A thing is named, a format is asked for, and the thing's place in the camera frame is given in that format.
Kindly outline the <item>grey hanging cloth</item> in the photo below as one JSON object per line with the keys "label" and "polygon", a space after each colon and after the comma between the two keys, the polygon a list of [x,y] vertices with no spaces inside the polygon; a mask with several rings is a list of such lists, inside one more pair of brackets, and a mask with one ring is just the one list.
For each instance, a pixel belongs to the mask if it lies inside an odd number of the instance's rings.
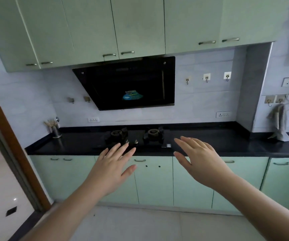
{"label": "grey hanging cloth", "polygon": [[282,142],[289,141],[289,135],[286,132],[287,110],[283,103],[278,104],[271,110],[267,117],[272,125],[273,134],[268,139],[276,139]]}

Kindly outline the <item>black glass range hood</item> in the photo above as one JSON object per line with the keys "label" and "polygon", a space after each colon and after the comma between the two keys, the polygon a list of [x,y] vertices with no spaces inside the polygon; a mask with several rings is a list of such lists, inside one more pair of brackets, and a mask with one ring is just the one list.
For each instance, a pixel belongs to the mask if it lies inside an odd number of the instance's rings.
{"label": "black glass range hood", "polygon": [[[175,103],[175,56],[143,58],[72,71],[100,111],[173,106]],[[136,90],[143,98],[122,99]]]}

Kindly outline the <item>steel utensil holder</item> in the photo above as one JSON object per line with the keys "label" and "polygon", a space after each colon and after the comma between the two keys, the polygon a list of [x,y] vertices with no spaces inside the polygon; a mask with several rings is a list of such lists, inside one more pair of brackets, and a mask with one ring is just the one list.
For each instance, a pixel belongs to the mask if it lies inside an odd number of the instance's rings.
{"label": "steel utensil holder", "polygon": [[62,134],[59,131],[59,128],[57,125],[54,125],[51,127],[53,138],[60,138],[62,137]]}

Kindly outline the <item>person's left hand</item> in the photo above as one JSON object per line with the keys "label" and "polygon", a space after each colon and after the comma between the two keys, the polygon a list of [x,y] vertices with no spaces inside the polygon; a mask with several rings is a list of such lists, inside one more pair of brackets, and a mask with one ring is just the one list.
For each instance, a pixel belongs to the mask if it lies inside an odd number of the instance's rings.
{"label": "person's left hand", "polygon": [[121,179],[122,173],[126,170],[126,165],[134,155],[136,148],[124,152],[119,160],[114,160],[114,153],[123,146],[117,143],[109,149],[103,160],[96,160],[93,168],[88,174],[82,186],[90,193],[96,194],[99,198],[116,191],[127,179]]}

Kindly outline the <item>black glass gas hob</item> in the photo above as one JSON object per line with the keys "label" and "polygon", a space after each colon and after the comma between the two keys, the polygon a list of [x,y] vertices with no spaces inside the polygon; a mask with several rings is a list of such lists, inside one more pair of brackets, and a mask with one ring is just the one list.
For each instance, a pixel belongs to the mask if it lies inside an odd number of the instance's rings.
{"label": "black glass gas hob", "polygon": [[[171,131],[169,129],[164,128],[164,143],[162,146],[151,146],[151,145],[144,145],[142,137],[143,134],[145,133],[146,128],[158,128],[161,126],[144,126],[144,127],[140,127],[138,129],[136,128],[131,128],[131,127],[127,127],[128,129],[128,139],[130,141],[129,146],[130,147],[138,147],[138,148],[142,148],[142,149],[158,149],[158,148],[166,148],[166,144],[171,144],[171,140],[172,140],[172,135],[171,135]],[[105,143],[105,134],[106,132],[109,131],[113,131],[113,130],[107,130],[105,132],[101,132],[101,133],[96,133],[94,137],[92,137],[92,144],[95,148],[98,149],[104,149],[104,148],[111,148],[112,146],[114,146],[115,144],[111,144],[111,145],[106,145]]]}

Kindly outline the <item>person's left forearm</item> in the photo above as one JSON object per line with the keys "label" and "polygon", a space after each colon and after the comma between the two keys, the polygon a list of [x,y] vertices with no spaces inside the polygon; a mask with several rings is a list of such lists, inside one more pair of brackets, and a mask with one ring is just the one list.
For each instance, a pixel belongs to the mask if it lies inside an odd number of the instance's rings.
{"label": "person's left forearm", "polygon": [[20,241],[69,241],[86,215],[114,188],[108,182],[84,182]]}

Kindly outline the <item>row of pale green base cabinets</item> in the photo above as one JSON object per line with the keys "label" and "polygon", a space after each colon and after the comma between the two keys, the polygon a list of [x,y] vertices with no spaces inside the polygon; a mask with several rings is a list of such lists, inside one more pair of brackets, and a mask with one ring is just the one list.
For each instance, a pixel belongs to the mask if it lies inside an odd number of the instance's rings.
{"label": "row of pale green base cabinets", "polygon": [[[31,155],[32,163],[53,200],[64,200],[86,179],[97,155]],[[226,165],[268,197],[289,209],[289,158],[222,157]],[[174,156],[133,156],[124,169],[135,172],[101,202],[177,211],[240,212],[221,194],[195,181]]]}

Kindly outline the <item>brown wooden door frame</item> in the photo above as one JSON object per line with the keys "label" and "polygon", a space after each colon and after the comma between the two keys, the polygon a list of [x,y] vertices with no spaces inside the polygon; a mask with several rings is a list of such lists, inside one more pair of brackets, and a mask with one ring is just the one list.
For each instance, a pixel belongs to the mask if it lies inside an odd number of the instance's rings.
{"label": "brown wooden door frame", "polygon": [[50,210],[51,202],[47,198],[42,185],[38,181],[33,167],[29,163],[25,150],[15,136],[1,106],[0,106],[0,139],[10,160],[8,164],[14,171],[21,187],[27,195],[34,210],[45,212]]}

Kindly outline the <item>person's right forearm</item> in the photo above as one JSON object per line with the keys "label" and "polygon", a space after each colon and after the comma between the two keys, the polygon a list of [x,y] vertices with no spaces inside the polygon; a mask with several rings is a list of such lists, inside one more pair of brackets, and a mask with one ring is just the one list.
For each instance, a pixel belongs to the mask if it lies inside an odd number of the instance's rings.
{"label": "person's right forearm", "polygon": [[212,186],[234,205],[267,241],[289,241],[289,210],[235,174]]}

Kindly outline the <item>person's right hand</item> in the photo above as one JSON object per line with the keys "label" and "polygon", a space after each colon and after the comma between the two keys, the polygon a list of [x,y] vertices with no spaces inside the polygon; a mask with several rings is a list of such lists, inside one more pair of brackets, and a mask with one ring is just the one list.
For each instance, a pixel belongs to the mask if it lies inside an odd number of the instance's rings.
{"label": "person's right hand", "polygon": [[175,143],[187,154],[192,164],[189,173],[197,182],[214,190],[221,188],[227,178],[234,176],[214,148],[196,138],[181,136]]}

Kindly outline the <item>blue sticker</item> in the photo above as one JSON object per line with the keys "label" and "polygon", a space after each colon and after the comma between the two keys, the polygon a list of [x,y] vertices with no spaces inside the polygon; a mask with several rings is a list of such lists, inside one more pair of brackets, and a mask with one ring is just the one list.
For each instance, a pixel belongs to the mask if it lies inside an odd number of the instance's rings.
{"label": "blue sticker", "polygon": [[122,97],[122,99],[125,101],[135,101],[135,100],[140,100],[142,98],[143,98],[143,95],[138,93],[136,90],[126,91]]}

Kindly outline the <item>row of pale green wall cabinets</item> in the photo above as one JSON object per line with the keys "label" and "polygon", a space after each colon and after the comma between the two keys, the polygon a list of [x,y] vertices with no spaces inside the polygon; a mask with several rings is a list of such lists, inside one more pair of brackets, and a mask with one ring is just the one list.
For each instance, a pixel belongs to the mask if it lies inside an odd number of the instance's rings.
{"label": "row of pale green wall cabinets", "polygon": [[7,72],[272,42],[289,0],[0,0]]}

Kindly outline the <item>black round gas burner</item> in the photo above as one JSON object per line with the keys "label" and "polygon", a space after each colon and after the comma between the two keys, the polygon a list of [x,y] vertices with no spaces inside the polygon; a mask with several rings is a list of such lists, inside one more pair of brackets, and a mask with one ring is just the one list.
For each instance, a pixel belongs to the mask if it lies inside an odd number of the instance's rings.
{"label": "black round gas burner", "polygon": [[162,146],[164,143],[164,128],[146,128],[142,140],[146,146]]}
{"label": "black round gas burner", "polygon": [[106,145],[111,144],[125,144],[126,139],[128,139],[128,129],[126,127],[106,132],[105,143]]}

